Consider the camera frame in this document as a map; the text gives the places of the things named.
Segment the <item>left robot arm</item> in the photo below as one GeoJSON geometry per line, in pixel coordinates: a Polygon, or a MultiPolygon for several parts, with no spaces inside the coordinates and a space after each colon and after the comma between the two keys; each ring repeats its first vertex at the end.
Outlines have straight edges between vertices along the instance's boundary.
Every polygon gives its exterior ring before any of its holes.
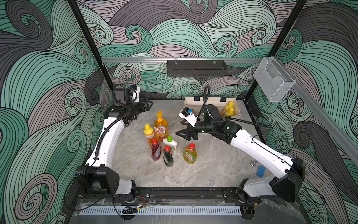
{"type": "Polygon", "coordinates": [[[126,106],[112,106],[106,110],[103,129],[95,149],[85,165],[79,166],[75,172],[85,194],[137,196],[135,181],[123,179],[112,170],[113,155],[123,129],[152,106],[152,101],[142,98],[138,102],[126,106]]]}

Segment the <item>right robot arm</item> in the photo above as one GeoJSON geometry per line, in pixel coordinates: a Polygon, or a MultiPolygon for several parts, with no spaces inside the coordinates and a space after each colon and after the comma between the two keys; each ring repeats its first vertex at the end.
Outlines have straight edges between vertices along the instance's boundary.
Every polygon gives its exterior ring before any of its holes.
{"type": "Polygon", "coordinates": [[[222,117],[219,109],[207,104],[211,87],[204,89],[203,106],[198,114],[185,107],[179,113],[185,129],[176,132],[188,141],[197,140],[201,133],[213,137],[242,150],[267,168],[272,175],[260,179],[245,179],[237,189],[239,201],[252,203],[265,196],[277,196],[286,202],[294,202],[305,178],[305,162],[283,155],[257,140],[240,123],[242,119],[222,117]]]}

